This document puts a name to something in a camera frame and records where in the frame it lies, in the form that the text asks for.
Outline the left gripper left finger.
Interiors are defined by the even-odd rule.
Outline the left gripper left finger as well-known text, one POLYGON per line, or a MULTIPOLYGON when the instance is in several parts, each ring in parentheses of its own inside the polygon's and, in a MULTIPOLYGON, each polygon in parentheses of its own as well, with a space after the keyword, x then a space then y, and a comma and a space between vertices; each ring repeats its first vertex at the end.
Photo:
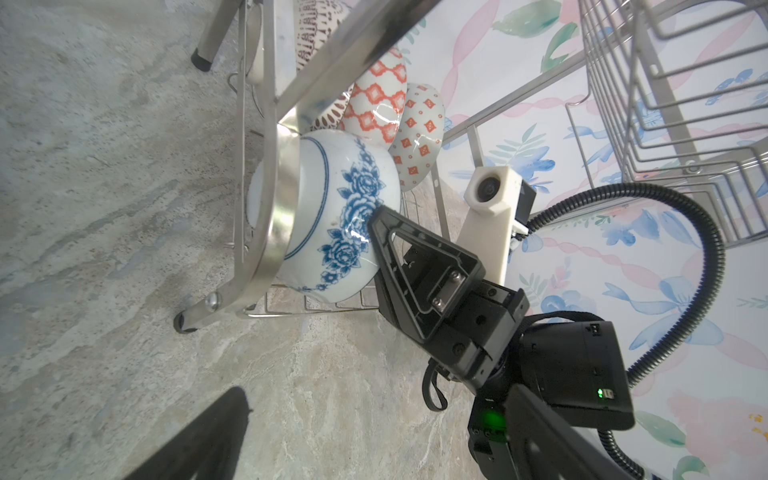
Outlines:
POLYGON ((232 479, 249 423, 245 391, 227 390, 129 479, 232 479))

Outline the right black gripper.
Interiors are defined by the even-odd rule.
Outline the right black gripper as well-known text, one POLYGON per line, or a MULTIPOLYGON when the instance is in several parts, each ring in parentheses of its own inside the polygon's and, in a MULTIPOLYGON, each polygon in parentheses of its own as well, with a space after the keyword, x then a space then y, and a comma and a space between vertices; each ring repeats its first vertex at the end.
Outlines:
POLYGON ((513 343, 530 306, 525 291, 482 281, 475 254, 385 205, 367 229, 379 266, 378 310, 430 355, 422 391, 437 393, 441 375, 473 393, 507 392, 516 377, 513 343))

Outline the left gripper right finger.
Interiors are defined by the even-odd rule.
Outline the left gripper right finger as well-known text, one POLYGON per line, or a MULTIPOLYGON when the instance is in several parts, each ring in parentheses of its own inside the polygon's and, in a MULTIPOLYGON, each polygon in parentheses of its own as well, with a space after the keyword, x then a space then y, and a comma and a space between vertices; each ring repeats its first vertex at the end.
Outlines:
POLYGON ((522 385, 506 399, 507 445, 515 479, 629 479, 522 385))

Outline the blue white floral bowl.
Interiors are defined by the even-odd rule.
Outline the blue white floral bowl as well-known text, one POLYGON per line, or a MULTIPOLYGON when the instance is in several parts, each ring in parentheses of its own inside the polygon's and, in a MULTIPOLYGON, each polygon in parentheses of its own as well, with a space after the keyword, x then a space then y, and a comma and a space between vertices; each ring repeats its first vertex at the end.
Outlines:
POLYGON ((294 228, 277 279, 322 303, 362 290, 378 271, 367 223, 400 207, 395 162, 385 147, 339 130, 300 138, 294 228))

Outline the pale green patterned bowl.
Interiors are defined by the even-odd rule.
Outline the pale green patterned bowl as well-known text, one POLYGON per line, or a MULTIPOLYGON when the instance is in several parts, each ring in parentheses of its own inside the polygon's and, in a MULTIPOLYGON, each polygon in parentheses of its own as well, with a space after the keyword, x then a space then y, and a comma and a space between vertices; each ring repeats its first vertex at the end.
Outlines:
POLYGON ((428 84, 409 83, 400 126, 389 148, 402 192, 418 186, 436 164, 445 121, 439 92, 428 84))

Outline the dark blue patterned bowl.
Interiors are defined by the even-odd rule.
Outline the dark blue patterned bowl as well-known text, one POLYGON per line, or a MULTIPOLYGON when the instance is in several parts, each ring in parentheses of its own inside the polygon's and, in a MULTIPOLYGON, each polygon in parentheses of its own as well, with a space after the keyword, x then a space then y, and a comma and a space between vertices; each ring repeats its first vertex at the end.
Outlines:
POLYGON ((402 119, 407 80, 403 55, 392 47, 354 83, 339 128, 388 148, 402 119))

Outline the white maroon patterned bowl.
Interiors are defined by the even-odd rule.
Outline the white maroon patterned bowl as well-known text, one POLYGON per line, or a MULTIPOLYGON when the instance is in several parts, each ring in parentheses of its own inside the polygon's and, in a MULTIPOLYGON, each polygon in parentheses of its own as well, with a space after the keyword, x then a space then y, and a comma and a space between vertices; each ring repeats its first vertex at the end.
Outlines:
MULTIPOLYGON (((299 0, 294 3, 294 31, 297 70, 306 66, 351 13, 345 1, 299 0)), ((345 90, 311 124, 312 130, 336 129, 351 98, 353 86, 345 90)))

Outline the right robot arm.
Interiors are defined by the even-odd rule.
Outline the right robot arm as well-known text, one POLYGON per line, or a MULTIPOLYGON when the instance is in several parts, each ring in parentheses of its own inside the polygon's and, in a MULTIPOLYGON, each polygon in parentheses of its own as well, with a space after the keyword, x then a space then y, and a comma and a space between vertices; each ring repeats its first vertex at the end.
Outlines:
POLYGON ((628 430, 634 409, 612 323, 588 312, 532 315, 523 290, 488 280, 479 258, 381 206, 368 223, 380 313, 474 397, 468 449, 487 479, 623 479, 584 429, 628 430))

